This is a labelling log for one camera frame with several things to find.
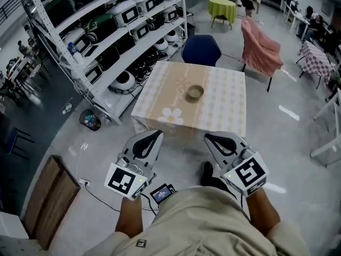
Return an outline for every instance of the floor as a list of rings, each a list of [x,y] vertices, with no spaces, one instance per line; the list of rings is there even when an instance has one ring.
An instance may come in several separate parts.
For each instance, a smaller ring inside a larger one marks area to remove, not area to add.
[[[190,9],[195,16],[197,34],[215,37],[225,54],[218,61],[218,67],[242,70],[241,19],[237,18],[232,30],[221,21],[211,29],[207,8],[208,1],[205,0]],[[243,15],[242,8],[238,8],[238,14]],[[301,67],[295,62],[299,58],[297,51],[301,42],[295,34],[288,34],[290,24],[285,24],[278,11],[262,5],[254,19],[259,21],[263,32],[281,44],[285,72],[278,70],[275,73],[267,93],[268,78],[246,68],[246,140],[267,164],[270,177],[265,190],[282,220],[298,223],[312,256],[326,255],[341,225],[341,164],[328,168],[323,165],[339,156],[341,150],[336,148],[318,158],[310,158],[310,152],[333,135],[331,111],[326,117],[311,121],[330,92],[323,84],[315,89],[316,77],[304,75],[299,78]],[[180,51],[171,60],[182,61]],[[133,106],[134,103],[122,115],[122,126],[102,125],[97,132],[92,132],[78,122],[80,113],[88,108],[83,101],[53,140],[39,170],[50,154],[60,155],[72,174],[91,182],[89,189],[93,194],[119,209],[120,196],[105,188],[103,183],[110,163],[116,161],[127,139],[135,134],[130,119]],[[295,113],[290,113],[293,117],[279,109],[280,106]],[[163,183],[171,183],[178,190],[197,185],[201,164],[206,160],[213,161],[208,150],[187,150],[165,140],[155,166],[158,177],[144,193],[149,194]],[[143,206],[148,207],[144,199]],[[153,217],[150,211],[143,211],[145,228]],[[50,253],[53,256],[81,256],[114,231],[117,219],[118,213],[82,188],[56,233]]]
[[[28,161],[0,151],[2,201],[5,211],[12,214],[20,214],[27,190],[45,152],[70,115],[62,114],[64,104],[72,98],[70,102],[77,107],[83,100],[57,65],[49,60],[44,64],[51,80],[47,82],[36,77],[41,90],[36,86],[28,87],[30,90],[26,93],[29,100],[22,99],[20,107],[12,100],[5,100],[5,115],[10,118],[11,125],[30,133],[36,141],[35,144],[18,141],[19,146],[27,151]]]

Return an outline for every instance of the checkered tablecloth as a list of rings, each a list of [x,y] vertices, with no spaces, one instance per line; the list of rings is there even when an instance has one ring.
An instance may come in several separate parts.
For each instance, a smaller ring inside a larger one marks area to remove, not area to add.
[[[187,89],[201,85],[196,103],[186,100]],[[207,132],[229,131],[245,137],[246,87],[242,72],[159,61],[132,111],[137,133],[160,129],[165,135],[204,139]]]
[[[328,61],[327,56],[323,51],[308,41],[305,41],[298,55],[303,55],[305,62],[303,64],[303,71],[310,74],[316,74],[324,78],[325,83],[329,82],[331,73],[335,66]]]

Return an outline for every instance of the wooden board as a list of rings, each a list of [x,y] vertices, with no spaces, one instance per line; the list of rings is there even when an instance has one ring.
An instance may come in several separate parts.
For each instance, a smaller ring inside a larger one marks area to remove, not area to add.
[[[49,195],[35,232],[35,237],[43,249],[47,250],[50,246],[58,226],[77,195],[78,190],[79,188],[69,177],[68,173],[64,171]]]
[[[50,156],[33,189],[24,217],[24,224],[30,236],[34,235],[35,225],[42,206],[51,190],[52,185],[60,177],[62,168]]]
[[[61,158],[51,156],[45,164],[33,189],[24,216],[32,238],[47,250],[80,190],[79,183],[69,172]]]

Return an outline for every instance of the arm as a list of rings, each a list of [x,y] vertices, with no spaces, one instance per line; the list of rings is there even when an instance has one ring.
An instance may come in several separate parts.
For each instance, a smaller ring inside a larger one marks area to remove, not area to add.
[[[143,232],[142,204],[139,196],[135,201],[122,199],[121,212],[116,224],[115,232],[128,235],[130,238]]]
[[[246,198],[251,224],[265,237],[280,221],[275,208],[271,205],[265,191],[261,188]]]

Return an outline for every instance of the wooden bowl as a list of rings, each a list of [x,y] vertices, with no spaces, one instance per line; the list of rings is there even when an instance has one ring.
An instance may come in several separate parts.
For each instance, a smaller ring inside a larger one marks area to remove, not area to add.
[[[200,85],[192,85],[187,89],[187,100],[188,101],[198,101],[202,95],[204,94],[205,90]]]

